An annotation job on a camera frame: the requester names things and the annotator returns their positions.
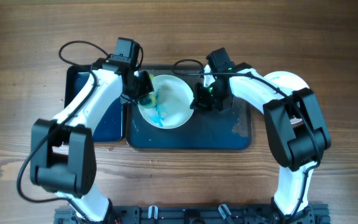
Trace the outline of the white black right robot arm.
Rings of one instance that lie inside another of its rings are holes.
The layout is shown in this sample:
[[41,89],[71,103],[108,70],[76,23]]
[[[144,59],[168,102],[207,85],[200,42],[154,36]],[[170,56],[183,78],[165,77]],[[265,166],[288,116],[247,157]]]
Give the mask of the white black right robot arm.
[[295,74],[262,76],[246,63],[210,62],[197,74],[204,78],[200,91],[208,94],[209,105],[225,93],[245,100],[264,115],[268,146],[280,166],[272,197],[275,220],[291,223],[305,217],[312,173],[331,146],[314,92]]

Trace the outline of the white plate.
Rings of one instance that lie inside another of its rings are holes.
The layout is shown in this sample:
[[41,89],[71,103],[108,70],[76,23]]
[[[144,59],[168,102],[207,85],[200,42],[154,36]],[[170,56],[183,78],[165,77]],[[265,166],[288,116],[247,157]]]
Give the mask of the white plate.
[[173,75],[155,76],[152,84],[156,104],[151,108],[139,105],[141,116],[160,129],[174,129],[184,125],[194,113],[194,109],[190,108],[194,100],[190,86]]

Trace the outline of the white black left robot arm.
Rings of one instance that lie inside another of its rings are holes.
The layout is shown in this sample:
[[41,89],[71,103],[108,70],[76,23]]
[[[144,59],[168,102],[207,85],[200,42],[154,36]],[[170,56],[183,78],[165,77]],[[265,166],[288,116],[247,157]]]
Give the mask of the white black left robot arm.
[[148,72],[129,60],[100,58],[89,67],[86,85],[51,120],[38,119],[31,130],[31,153],[24,162],[30,180],[54,200],[65,200],[83,223],[120,223],[112,201],[96,186],[93,133],[116,99],[139,102],[153,90]]

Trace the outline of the green yellow sponge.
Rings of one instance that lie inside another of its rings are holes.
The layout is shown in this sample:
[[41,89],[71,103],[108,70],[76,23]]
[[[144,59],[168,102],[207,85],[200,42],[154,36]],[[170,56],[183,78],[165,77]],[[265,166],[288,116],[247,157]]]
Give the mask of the green yellow sponge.
[[144,87],[146,94],[138,101],[138,104],[144,108],[153,108],[157,105],[157,97],[154,93],[154,86],[152,83],[154,75],[147,71],[142,71],[139,74],[139,77],[142,79],[141,87]]

